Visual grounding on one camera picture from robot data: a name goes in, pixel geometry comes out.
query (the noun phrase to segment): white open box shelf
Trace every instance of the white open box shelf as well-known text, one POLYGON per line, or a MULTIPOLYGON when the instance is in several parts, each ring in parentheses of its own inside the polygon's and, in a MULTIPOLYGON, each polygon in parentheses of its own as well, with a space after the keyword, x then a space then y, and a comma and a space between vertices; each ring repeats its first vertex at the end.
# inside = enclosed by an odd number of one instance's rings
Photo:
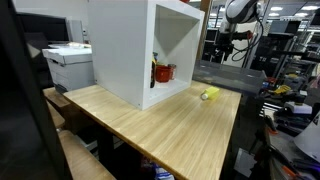
POLYGON ((89 1, 97 83, 140 109, 191 84, 204 13, 181 1, 89 1), (176 79, 150 88, 152 52, 176 79))

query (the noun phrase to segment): robotic arm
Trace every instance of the robotic arm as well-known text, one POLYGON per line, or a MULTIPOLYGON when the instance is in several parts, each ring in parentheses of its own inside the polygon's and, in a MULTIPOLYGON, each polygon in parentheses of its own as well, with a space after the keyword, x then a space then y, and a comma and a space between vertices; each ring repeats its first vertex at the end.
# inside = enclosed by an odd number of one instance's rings
POLYGON ((217 49, 225 53, 224 61, 233 52, 234 45, 231 43, 233 40, 251 39, 253 36, 251 31, 236 32, 237 24, 254 22, 262 12, 258 0, 227 0, 225 7, 226 12, 216 42, 217 49))

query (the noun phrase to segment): light wood tabletop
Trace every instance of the light wood tabletop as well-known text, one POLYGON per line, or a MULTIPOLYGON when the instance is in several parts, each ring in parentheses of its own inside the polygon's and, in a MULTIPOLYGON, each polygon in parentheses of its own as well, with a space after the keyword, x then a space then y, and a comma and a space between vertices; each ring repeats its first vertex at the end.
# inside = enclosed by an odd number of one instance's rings
POLYGON ((241 94, 220 89, 202 101, 208 87, 194 81, 144 111, 98 85, 64 96, 178 179, 219 179, 241 94))
POLYGON ((74 180, 115 179, 70 131, 61 131, 58 135, 74 180))
POLYGON ((47 101, 49 112, 51 114, 54 126, 56 128, 62 128, 64 126, 65 120, 64 118, 58 113, 56 109, 47 101))
POLYGON ((58 93, 54 87, 44 89, 43 94, 49 101, 58 106, 59 109, 70 105, 70 102, 68 102, 62 94, 58 93))

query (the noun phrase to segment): wire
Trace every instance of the wire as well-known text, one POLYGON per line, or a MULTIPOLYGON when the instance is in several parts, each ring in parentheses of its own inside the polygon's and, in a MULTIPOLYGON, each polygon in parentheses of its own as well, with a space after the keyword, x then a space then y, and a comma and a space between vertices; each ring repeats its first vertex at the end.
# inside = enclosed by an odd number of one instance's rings
POLYGON ((263 17, 266 15, 266 13, 267 13, 267 8, 269 7, 269 3, 270 3, 270 1, 268 1, 268 4, 267 4, 267 6, 265 6, 265 8, 264 8, 264 13, 263 13, 263 17))
POLYGON ((262 36, 263 36, 263 34, 264 34, 264 27, 263 27, 263 24, 262 24, 261 20, 259 19, 258 14, 256 14, 255 17, 256 17, 257 22, 259 23, 259 25, 260 25, 260 27, 261 27, 261 35, 260 35, 259 39, 258 39, 256 42, 249 43, 249 40, 248 40, 248 47, 246 47, 246 48, 244 48, 244 49, 237 49, 237 48, 234 47, 234 49, 235 49, 236 51, 238 51, 238 52, 236 52, 236 53, 232 56, 232 58, 231 58, 231 60, 234 61, 234 62, 241 61, 242 59, 244 59, 244 58, 247 56, 248 52, 251 51, 251 50, 260 42, 260 40, 261 40, 261 38, 262 38, 262 36), (241 52, 243 52, 243 51, 247 51, 247 52, 245 53, 245 55, 243 55, 240 59, 234 59, 234 57, 235 57, 237 54, 239 54, 239 53, 241 53, 241 52))
POLYGON ((244 58, 247 56, 248 51, 246 51, 246 53, 245 53, 241 58, 239 58, 239 59, 234 59, 234 57, 235 57, 237 54, 239 54, 239 53, 241 53, 241 52, 243 52, 243 51, 245 51, 245 50, 241 50, 241 51, 238 51, 238 52, 236 52, 235 54, 233 54, 232 57, 231 57, 231 60, 232 60, 233 62, 237 62, 237 61, 241 61, 242 59, 244 59, 244 58))

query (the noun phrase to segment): ceiling light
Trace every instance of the ceiling light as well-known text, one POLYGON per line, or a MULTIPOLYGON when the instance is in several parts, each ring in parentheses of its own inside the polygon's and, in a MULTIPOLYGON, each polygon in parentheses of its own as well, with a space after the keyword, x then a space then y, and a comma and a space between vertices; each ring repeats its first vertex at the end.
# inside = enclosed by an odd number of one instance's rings
POLYGON ((279 16, 278 13, 270 13, 269 16, 279 16))
POLYGON ((294 16, 305 17, 307 15, 308 15, 307 13, 296 13, 294 16))
POLYGON ((281 11, 282 9, 282 7, 272 7, 271 11, 281 11))
POLYGON ((312 11, 312 10, 317 10, 318 8, 319 8, 318 6, 304 6, 302 7, 302 10, 312 11))

